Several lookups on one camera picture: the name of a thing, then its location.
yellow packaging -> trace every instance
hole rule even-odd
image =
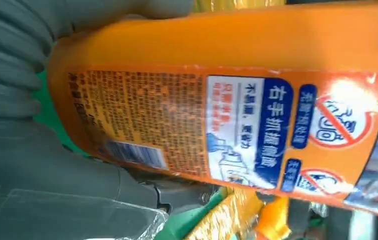
[[[378,4],[116,23],[61,40],[48,79],[93,156],[378,213]]]
[[[268,240],[286,239],[292,232],[286,224],[288,214],[289,198],[278,197],[262,208],[255,231]]]
[[[255,191],[236,188],[193,228],[185,240],[230,240],[250,227],[263,205]]]
[[[285,0],[195,0],[193,11],[196,13],[217,12],[240,9],[257,9],[280,6]]]

clear plastic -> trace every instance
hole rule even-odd
[[[329,208],[325,204],[312,202],[311,209],[323,218],[326,218],[329,215]]]
[[[152,240],[167,217],[110,199],[13,190],[0,196],[0,240]]]
[[[239,9],[257,9],[280,6],[285,0],[195,0],[194,12],[219,12]]]

gray glove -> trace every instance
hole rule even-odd
[[[51,130],[32,121],[40,107],[30,94],[41,86],[35,73],[45,68],[60,37],[100,27],[128,13],[156,19],[183,16],[191,2],[0,0],[1,194],[20,188],[132,202],[123,194],[131,188],[122,183],[126,172],[66,151]]]

product label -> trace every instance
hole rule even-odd
[[[65,78],[72,127],[98,157],[378,212],[378,73],[124,66]]]
[[[278,78],[207,78],[211,177],[274,189],[283,161],[293,90]]]

prohibition symbol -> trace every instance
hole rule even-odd
[[[340,192],[343,179],[336,174],[323,169],[305,169],[301,171],[298,186],[311,192],[321,192],[325,195],[335,195]]]
[[[326,148],[343,148],[360,142],[372,125],[370,111],[353,109],[325,96],[317,101],[310,140]]]

